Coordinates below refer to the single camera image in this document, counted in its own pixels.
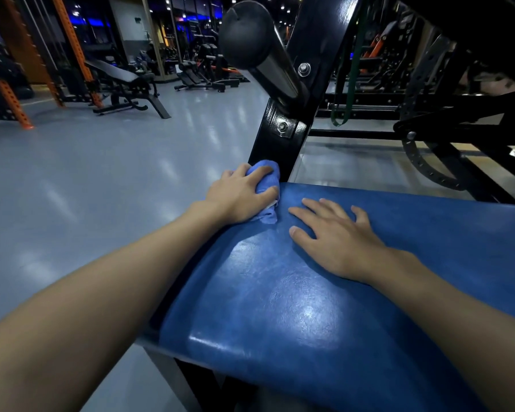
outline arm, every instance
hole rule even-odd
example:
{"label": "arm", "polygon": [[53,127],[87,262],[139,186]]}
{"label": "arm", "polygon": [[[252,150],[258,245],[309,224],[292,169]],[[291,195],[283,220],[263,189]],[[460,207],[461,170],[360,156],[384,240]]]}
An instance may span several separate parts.
{"label": "arm", "polygon": [[76,411],[122,357],[192,255],[277,198],[255,194],[270,167],[227,171],[206,200],[76,270],[0,321],[0,412]]}
{"label": "arm", "polygon": [[440,347],[491,410],[515,411],[515,318],[441,279],[405,251],[386,247],[368,215],[352,207],[356,222],[338,204],[304,199],[290,208],[316,234],[297,227],[296,243],[330,272],[370,284],[398,305]]}

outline gym floor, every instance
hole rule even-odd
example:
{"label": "gym floor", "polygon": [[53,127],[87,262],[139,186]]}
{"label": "gym floor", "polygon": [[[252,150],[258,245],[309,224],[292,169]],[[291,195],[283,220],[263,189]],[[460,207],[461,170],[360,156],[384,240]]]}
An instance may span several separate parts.
{"label": "gym floor", "polygon": [[[25,105],[34,130],[0,122],[0,318],[72,270],[172,221],[223,170],[247,160],[268,101],[260,87],[218,93],[173,86],[159,87],[169,120],[152,107],[97,117],[86,104],[59,109],[39,96]],[[392,124],[350,121],[343,128]],[[333,128],[326,120],[314,127]],[[514,177],[472,149],[468,155],[515,196]],[[471,199],[421,176],[399,142],[309,138],[290,180]],[[261,391],[251,409],[288,408],[316,410],[271,391]],[[184,409],[133,346],[83,410]]]}

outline towel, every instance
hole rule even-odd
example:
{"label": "towel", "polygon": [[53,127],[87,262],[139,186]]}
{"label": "towel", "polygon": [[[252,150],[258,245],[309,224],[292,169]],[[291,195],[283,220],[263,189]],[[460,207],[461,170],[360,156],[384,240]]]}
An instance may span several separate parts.
{"label": "towel", "polygon": [[[281,169],[278,167],[278,163],[273,162],[272,160],[262,160],[261,162],[256,163],[248,172],[246,172],[246,176],[251,174],[260,166],[271,166],[273,168],[273,172],[265,175],[263,179],[261,179],[260,183],[256,186],[256,194],[261,194],[270,188],[271,186],[276,186],[280,191],[280,179],[281,179]],[[257,214],[250,221],[260,220],[263,224],[276,224],[277,223],[277,213],[275,208],[278,205],[278,201],[281,199],[280,192],[278,195],[278,200],[273,202],[269,207],[262,210],[259,214]]]}

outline black rubber end cap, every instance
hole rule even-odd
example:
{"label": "black rubber end cap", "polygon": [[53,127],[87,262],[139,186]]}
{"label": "black rubber end cap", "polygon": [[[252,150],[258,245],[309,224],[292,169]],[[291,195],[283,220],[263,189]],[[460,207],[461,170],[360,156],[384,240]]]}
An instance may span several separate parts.
{"label": "black rubber end cap", "polygon": [[241,1],[229,9],[220,28],[220,50],[231,66],[255,68],[275,42],[275,22],[257,1]]}

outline finger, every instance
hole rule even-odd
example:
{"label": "finger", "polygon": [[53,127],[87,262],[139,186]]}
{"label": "finger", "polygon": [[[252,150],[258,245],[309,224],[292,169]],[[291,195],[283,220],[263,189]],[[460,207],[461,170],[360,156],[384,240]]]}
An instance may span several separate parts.
{"label": "finger", "polygon": [[301,228],[293,226],[290,227],[290,237],[292,240],[310,256],[313,253],[316,240],[313,240]]}
{"label": "finger", "polygon": [[345,210],[342,208],[341,205],[339,205],[337,202],[334,202],[334,201],[330,201],[328,199],[324,199],[324,198],[321,198],[319,200],[319,202],[322,204],[322,205],[325,205],[327,206],[328,208],[330,208],[334,214],[336,214],[338,217],[340,218],[344,218],[346,220],[350,220],[351,218],[349,217],[349,215],[347,215],[347,213],[345,212]]}
{"label": "finger", "polygon": [[223,172],[221,174],[221,179],[229,178],[229,177],[231,177],[232,174],[233,174],[232,170],[226,170],[225,172]]}
{"label": "finger", "polygon": [[309,198],[304,198],[304,199],[302,199],[302,203],[304,206],[312,209],[315,212],[315,214],[317,214],[319,217],[323,217],[323,218],[333,218],[334,217],[334,212],[332,212],[332,210],[329,207],[322,205],[318,201],[315,201],[315,200],[309,199]]}
{"label": "finger", "polygon": [[248,182],[250,182],[250,184],[255,187],[266,174],[271,172],[273,172],[273,168],[271,166],[258,167],[255,171],[247,176]]}
{"label": "finger", "polygon": [[267,208],[278,199],[278,187],[271,186],[267,191],[258,194],[261,203],[261,210]]}
{"label": "finger", "polygon": [[315,213],[310,212],[306,208],[291,207],[288,208],[288,212],[298,217],[301,221],[305,222],[310,228],[316,233],[316,228],[321,219]]}
{"label": "finger", "polygon": [[237,167],[237,170],[233,173],[233,175],[244,177],[246,176],[246,172],[248,172],[248,169],[250,168],[251,166],[248,163],[242,163],[240,166]]}
{"label": "finger", "polygon": [[366,213],[366,211],[364,211],[364,209],[353,205],[351,207],[351,211],[357,217],[357,224],[363,224],[370,227],[370,220],[368,219],[368,214]]}

